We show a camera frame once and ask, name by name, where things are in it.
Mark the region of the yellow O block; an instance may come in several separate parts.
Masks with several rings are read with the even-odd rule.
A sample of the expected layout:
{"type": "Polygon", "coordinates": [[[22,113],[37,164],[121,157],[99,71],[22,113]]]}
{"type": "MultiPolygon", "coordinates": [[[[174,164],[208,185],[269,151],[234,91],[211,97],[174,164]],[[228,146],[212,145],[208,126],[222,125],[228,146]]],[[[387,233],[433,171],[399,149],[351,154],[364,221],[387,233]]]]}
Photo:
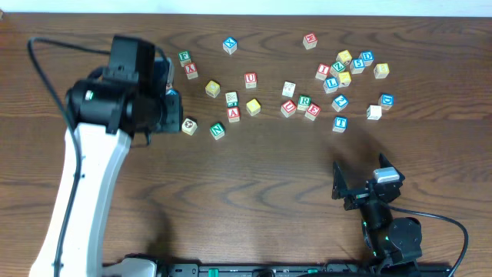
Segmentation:
{"type": "Polygon", "coordinates": [[[221,91],[221,86],[215,82],[214,80],[211,80],[206,86],[205,86],[205,92],[207,95],[211,96],[212,98],[216,98],[218,94],[221,91]]]}

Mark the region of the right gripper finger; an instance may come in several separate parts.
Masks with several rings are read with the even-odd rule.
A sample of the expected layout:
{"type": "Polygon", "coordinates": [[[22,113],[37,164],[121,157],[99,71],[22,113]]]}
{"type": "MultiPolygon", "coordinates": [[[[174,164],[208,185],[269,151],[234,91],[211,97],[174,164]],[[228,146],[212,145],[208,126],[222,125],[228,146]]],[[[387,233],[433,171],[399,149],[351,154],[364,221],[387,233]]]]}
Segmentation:
{"type": "Polygon", "coordinates": [[[341,168],[337,162],[333,162],[333,172],[334,181],[331,197],[332,199],[343,199],[346,197],[348,189],[341,168]]]}
{"type": "Polygon", "coordinates": [[[405,180],[405,176],[388,160],[383,153],[379,154],[378,161],[381,169],[392,168],[399,175],[400,181],[405,180]]]}

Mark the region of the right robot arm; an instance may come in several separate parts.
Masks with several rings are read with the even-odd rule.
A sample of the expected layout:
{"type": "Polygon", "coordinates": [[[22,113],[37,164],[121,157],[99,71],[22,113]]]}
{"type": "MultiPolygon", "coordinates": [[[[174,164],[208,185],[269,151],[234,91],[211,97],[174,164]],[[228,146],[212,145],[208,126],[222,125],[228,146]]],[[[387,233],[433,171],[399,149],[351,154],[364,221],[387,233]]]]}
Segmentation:
{"type": "Polygon", "coordinates": [[[420,222],[412,217],[395,218],[388,204],[401,195],[405,177],[379,155],[380,167],[365,187],[349,189],[336,162],[333,164],[333,199],[343,199],[344,209],[361,213],[361,228],[374,259],[367,265],[375,274],[420,276],[417,259],[422,256],[420,222]]]}

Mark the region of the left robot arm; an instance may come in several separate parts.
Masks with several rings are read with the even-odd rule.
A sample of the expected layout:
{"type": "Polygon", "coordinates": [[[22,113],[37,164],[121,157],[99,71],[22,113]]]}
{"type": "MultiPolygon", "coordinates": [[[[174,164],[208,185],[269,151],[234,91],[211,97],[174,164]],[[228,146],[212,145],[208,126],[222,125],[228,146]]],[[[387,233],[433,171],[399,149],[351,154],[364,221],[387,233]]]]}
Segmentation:
{"type": "Polygon", "coordinates": [[[160,276],[156,261],[128,256],[103,265],[108,212],[131,136],[83,122],[65,133],[65,161],[48,232],[29,275],[160,276]]]}

